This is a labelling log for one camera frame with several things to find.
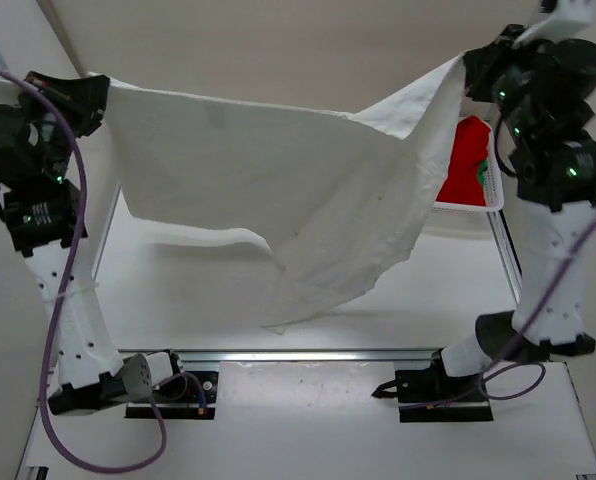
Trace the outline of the white t shirt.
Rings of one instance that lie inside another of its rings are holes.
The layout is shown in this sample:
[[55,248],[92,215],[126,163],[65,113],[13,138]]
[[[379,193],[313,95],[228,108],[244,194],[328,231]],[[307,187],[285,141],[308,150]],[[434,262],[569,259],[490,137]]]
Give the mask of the white t shirt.
[[115,79],[105,119],[129,212],[262,237],[281,268],[271,316],[293,322],[410,257],[448,176],[465,79],[456,56],[357,113]]

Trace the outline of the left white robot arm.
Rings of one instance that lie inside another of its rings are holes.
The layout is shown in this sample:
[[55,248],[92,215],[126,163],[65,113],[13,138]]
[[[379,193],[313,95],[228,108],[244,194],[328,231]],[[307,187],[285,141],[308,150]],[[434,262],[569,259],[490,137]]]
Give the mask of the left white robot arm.
[[188,377],[171,351],[123,357],[96,293],[84,211],[85,181],[77,141],[102,124],[110,81],[98,75],[58,79],[9,73],[0,55],[0,221],[34,275],[50,317],[48,361],[57,369],[46,393],[55,415],[88,414],[184,395]]

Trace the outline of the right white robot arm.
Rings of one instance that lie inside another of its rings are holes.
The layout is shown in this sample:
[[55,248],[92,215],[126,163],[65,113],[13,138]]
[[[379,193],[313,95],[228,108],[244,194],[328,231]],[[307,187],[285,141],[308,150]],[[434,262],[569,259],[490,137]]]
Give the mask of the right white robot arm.
[[513,143],[509,174],[524,217],[526,263],[512,311],[485,314],[473,334],[438,351],[427,387],[438,399],[493,361],[543,361],[592,354],[581,316],[583,245],[596,228],[596,141],[588,98],[596,89],[596,44],[581,38],[591,1],[545,1],[543,17],[509,25],[468,52],[467,95],[498,109]]

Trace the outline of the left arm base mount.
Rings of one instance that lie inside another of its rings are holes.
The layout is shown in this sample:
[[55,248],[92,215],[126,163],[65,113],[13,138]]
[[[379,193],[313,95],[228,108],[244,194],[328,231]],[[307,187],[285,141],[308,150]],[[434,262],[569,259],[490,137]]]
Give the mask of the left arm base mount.
[[210,421],[215,418],[219,363],[180,361],[181,373],[158,386],[153,398],[165,420]]

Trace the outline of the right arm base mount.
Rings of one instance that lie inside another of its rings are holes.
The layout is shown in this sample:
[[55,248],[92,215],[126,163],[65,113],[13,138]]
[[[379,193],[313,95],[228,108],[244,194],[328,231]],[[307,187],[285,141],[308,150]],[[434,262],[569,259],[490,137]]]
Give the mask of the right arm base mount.
[[489,400],[477,389],[476,380],[476,375],[449,377],[433,361],[425,369],[396,370],[394,379],[379,385],[371,396],[395,399],[402,424],[491,422]]

